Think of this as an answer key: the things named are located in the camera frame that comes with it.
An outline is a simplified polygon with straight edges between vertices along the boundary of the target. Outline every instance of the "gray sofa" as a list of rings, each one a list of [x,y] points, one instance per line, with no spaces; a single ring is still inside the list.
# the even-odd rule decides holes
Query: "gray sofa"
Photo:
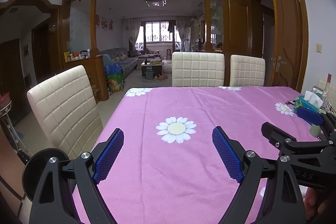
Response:
[[[128,57],[128,52],[125,48],[111,48],[99,52],[103,55],[104,66],[110,63],[120,62],[123,69],[124,78],[126,78],[138,65],[137,57]]]

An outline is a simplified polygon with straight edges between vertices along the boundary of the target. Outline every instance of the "round bolt head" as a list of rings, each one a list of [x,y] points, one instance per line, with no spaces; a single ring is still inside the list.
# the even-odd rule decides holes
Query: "round bolt head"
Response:
[[[49,159],[49,162],[50,162],[51,164],[55,163],[56,161],[57,161],[57,158],[56,158],[56,157],[51,157],[51,158]]]
[[[281,160],[282,162],[288,162],[288,158],[287,158],[286,156],[281,156],[281,157],[280,157],[280,160]]]
[[[82,159],[87,159],[89,156],[90,156],[89,152],[84,152],[84,153],[81,154]]]
[[[249,157],[249,158],[254,158],[255,157],[255,153],[253,152],[253,151],[247,151],[246,152],[246,154],[247,154],[247,156]]]

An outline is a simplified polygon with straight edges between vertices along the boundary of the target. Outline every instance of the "dining table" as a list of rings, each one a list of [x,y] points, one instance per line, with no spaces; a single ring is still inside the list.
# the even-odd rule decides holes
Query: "dining table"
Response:
[[[217,224],[239,184],[230,178],[213,142],[221,126],[245,150],[276,160],[279,150],[261,133],[269,122],[297,141],[316,141],[310,125],[288,100],[300,94],[283,86],[131,88],[105,125],[97,143],[115,128],[124,145],[98,189],[118,224]],[[261,179],[246,223],[262,202]],[[76,188],[73,200],[90,223]]]

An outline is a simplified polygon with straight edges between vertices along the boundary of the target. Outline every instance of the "tissue box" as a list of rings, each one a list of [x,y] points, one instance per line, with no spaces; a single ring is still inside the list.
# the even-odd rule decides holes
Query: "tissue box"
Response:
[[[318,112],[319,111],[317,107],[315,107],[311,103],[307,102],[303,95],[300,95],[298,98],[295,99],[295,104],[294,104],[294,108],[293,108],[294,113],[296,113],[296,110],[299,107],[303,107],[303,108],[311,110],[313,112]]]

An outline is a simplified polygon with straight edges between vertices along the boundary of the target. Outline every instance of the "quilted chair back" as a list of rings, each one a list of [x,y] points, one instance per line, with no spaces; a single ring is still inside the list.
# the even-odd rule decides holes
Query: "quilted chair back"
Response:
[[[43,132],[70,159],[91,151],[103,126],[83,66],[49,78],[27,92]]]
[[[231,55],[230,86],[263,86],[265,59],[243,55]]]
[[[173,86],[222,86],[224,55],[214,52],[174,52]]]

